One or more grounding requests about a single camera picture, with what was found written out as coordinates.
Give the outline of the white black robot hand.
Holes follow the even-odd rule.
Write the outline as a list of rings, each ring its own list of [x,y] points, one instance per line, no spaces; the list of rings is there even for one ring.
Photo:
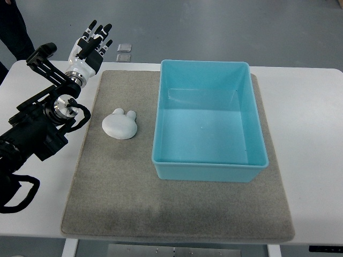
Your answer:
[[[98,25],[96,20],[90,23],[70,52],[66,75],[82,79],[85,84],[98,73],[104,55],[113,43],[107,39],[111,29],[112,24]]]

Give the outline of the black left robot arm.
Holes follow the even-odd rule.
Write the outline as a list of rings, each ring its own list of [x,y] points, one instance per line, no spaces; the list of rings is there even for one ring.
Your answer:
[[[27,59],[27,65],[52,85],[17,106],[9,119],[12,126],[1,135],[1,172],[11,175],[29,157],[44,161],[67,143],[67,133],[83,127],[90,111],[77,103],[81,87],[48,60],[57,47],[54,43],[39,46]]]

